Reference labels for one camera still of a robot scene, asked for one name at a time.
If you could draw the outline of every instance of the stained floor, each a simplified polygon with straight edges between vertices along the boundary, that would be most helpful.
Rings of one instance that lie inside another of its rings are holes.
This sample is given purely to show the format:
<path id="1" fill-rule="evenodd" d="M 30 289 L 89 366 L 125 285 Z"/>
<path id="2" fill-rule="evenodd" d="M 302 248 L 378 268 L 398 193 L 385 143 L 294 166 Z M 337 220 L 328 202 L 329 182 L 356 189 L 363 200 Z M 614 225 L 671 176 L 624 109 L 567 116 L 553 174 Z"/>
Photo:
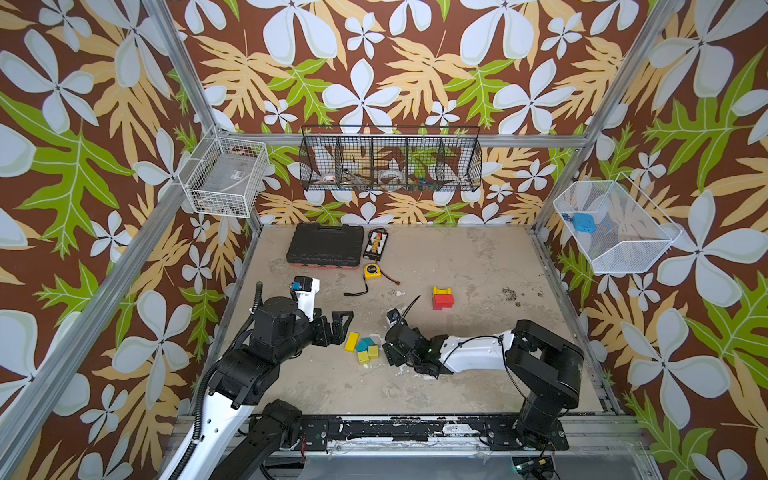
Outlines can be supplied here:
<path id="1" fill-rule="evenodd" d="M 408 323 L 427 338 L 449 334 L 496 334 L 514 327 L 518 319 L 532 319 L 564 338 L 571 338 L 554 294 L 522 227 L 387 227 L 390 243 L 379 265 L 385 278 L 369 280 L 364 290 L 360 270 L 317 269 L 289 265 L 286 252 L 291 227 L 266 228 L 247 271 L 231 324 L 228 345 L 248 317 L 257 281 L 264 282 L 263 298 L 288 296 L 296 275 L 320 280 L 315 307 L 330 318 L 332 310 L 353 310 L 350 330 L 381 343 L 388 328 L 386 312 L 404 308 L 417 295 Z M 432 309 L 434 286 L 451 287 L 451 310 Z M 383 355 L 366 368 L 343 346 L 309 346 L 301 357 L 281 366 L 280 378 L 267 391 L 260 407 L 285 400 L 305 414 L 516 412 L 523 398 L 503 371 L 470 370 L 439 379 L 390 366 Z M 592 384 L 581 384 L 576 411 L 601 412 Z"/>

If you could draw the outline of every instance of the wooden block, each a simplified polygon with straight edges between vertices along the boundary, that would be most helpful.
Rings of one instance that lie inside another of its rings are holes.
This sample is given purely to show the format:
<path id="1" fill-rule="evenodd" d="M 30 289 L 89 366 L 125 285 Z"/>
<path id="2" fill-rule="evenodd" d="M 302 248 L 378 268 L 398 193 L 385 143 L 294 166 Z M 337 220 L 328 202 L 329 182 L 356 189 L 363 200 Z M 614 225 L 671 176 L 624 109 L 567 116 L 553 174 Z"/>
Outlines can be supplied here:
<path id="1" fill-rule="evenodd" d="M 357 339 L 360 338 L 359 333 L 349 332 L 349 338 L 346 340 L 344 350 L 347 352 L 354 352 L 355 346 L 357 346 Z"/>

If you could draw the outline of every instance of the floor stain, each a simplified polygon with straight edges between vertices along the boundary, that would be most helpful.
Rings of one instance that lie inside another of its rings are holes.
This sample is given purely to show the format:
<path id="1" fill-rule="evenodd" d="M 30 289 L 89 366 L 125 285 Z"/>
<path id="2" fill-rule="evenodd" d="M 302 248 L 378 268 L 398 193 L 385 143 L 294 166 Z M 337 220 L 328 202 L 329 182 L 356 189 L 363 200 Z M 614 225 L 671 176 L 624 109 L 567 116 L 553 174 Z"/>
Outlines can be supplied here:
<path id="1" fill-rule="evenodd" d="M 508 286 L 505 286 L 504 288 L 502 288 L 502 293 L 504 294 L 508 302 L 514 302 L 515 300 L 518 299 L 518 294 Z"/>

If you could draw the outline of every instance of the yellow tape measure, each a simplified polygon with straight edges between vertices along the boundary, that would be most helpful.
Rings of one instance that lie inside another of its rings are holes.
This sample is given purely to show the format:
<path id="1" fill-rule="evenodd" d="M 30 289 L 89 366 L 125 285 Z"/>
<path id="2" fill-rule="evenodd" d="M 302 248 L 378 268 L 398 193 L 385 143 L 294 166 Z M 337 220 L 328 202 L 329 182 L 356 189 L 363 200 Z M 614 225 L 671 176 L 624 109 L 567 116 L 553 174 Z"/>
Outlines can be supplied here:
<path id="1" fill-rule="evenodd" d="M 365 275 L 367 280 L 372 278 L 381 278 L 382 271 L 375 263 L 369 263 L 366 265 Z"/>

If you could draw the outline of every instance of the wire mesh shelf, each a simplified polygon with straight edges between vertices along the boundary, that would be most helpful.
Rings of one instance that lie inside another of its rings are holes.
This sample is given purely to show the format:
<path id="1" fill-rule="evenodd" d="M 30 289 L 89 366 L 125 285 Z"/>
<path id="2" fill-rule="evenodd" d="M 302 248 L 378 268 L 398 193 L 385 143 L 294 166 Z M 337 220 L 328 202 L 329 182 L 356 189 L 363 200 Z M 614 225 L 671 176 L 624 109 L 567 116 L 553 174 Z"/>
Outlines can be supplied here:
<path id="1" fill-rule="evenodd" d="M 642 189 L 625 174 L 623 177 L 574 182 L 554 201 L 554 208 L 595 273 L 647 272 L 682 233 Z M 632 192 L 620 180 L 632 183 Z M 653 205 L 656 210 L 652 211 L 668 223 L 660 225 L 635 200 L 635 190 L 645 199 L 643 204 Z M 575 214 L 591 215 L 594 232 L 576 230 L 566 220 Z"/>
<path id="2" fill-rule="evenodd" d="M 399 127 L 404 131 L 398 134 L 344 134 L 335 128 L 302 127 L 299 162 L 304 190 L 475 191 L 480 187 L 482 151 L 477 127 L 454 129 L 454 134 L 440 127 Z"/>
<path id="3" fill-rule="evenodd" d="M 191 161 L 198 165 L 184 184 L 192 208 L 199 214 L 248 218 L 266 170 L 266 145 L 257 141 L 219 137 L 201 142 Z"/>

